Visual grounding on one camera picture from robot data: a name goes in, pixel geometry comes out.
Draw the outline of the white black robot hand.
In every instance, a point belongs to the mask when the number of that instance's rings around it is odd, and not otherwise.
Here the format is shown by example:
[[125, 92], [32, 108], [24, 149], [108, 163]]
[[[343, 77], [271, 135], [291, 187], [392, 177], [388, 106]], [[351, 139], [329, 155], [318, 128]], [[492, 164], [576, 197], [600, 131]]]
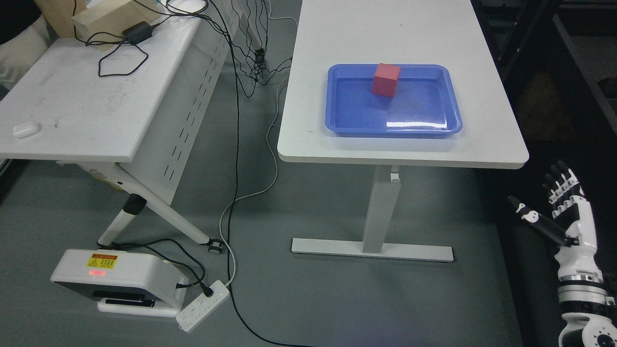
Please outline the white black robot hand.
[[595, 262], [598, 243], [592, 206], [579, 178], [564, 161], [551, 165], [544, 178], [549, 216], [515, 196], [507, 197], [507, 202], [525, 224], [557, 246], [559, 280], [603, 283], [603, 272]]

